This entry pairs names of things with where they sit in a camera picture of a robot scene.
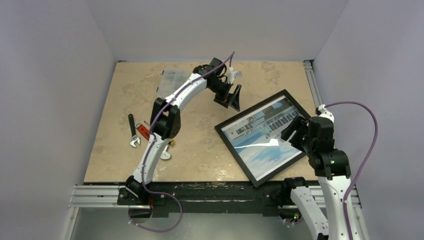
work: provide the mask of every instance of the small tool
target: small tool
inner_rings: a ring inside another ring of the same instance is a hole
[[[150,128],[150,124],[148,124],[148,122],[146,122],[146,121],[143,121],[143,122]],[[141,123],[137,123],[135,126],[137,127],[137,130],[144,136],[144,134],[140,131],[140,128],[143,127],[144,129],[146,129],[146,127],[143,126]],[[173,139],[171,139],[171,141],[168,144],[171,145],[171,146],[174,146],[175,141]]]
[[[136,125],[134,124],[134,116],[130,113],[128,114],[128,120],[129,120],[129,128],[131,129],[131,140],[129,141],[129,145],[131,145],[131,147],[136,148],[136,143],[138,143],[138,145],[141,144],[141,140],[139,138],[139,136],[137,136],[137,132],[136,132]]]
[[[140,132],[140,134],[147,139],[147,141],[150,138],[150,132],[149,130],[141,123],[137,123],[135,124],[135,127],[137,128],[137,130]]]
[[[162,160],[168,160],[171,158],[171,153],[167,152],[168,145],[165,146],[165,149],[163,150],[162,154],[160,155],[160,159]]]

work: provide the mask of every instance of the adjustable wrench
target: adjustable wrench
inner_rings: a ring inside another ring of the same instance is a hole
[[[128,114],[128,120],[129,120],[129,128],[131,129],[131,140],[129,142],[129,145],[131,145],[131,147],[136,148],[136,143],[138,143],[138,145],[140,145],[141,140],[139,138],[139,136],[137,136],[137,132],[136,132],[136,125],[134,123],[134,116],[130,113]]]

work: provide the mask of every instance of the marble tabletop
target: marble tabletop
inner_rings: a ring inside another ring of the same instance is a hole
[[[128,114],[135,122],[149,121],[156,89],[166,67],[192,70],[207,62],[119,62],[113,74],[98,125],[93,149],[85,173],[86,183],[125,182],[137,168],[147,140],[141,134],[141,146],[129,145],[131,131]],[[242,71],[241,111],[286,89],[297,102],[313,114],[315,105],[302,62],[234,62]],[[206,89],[181,112],[181,130],[168,151],[170,160],[159,160],[155,182],[248,181],[248,178],[218,136],[214,126],[237,114],[214,102],[215,94]],[[288,167],[272,180],[303,176],[316,180],[307,157]]]

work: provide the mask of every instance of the gray wall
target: gray wall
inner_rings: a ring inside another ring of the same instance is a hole
[[[86,0],[119,60],[314,59],[348,0]]]
[[[57,240],[115,61],[83,0],[0,5],[0,239]]]
[[[314,62],[325,103],[356,100],[379,122],[358,182],[372,239],[423,239],[424,1],[350,0]],[[355,106],[335,106],[337,146],[353,172],[374,127]]]

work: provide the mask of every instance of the clear plastic box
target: clear plastic box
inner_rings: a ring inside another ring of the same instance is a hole
[[[157,88],[156,95],[159,98],[166,98],[175,92],[190,77],[190,70],[187,68],[167,66],[162,71],[162,80]]]

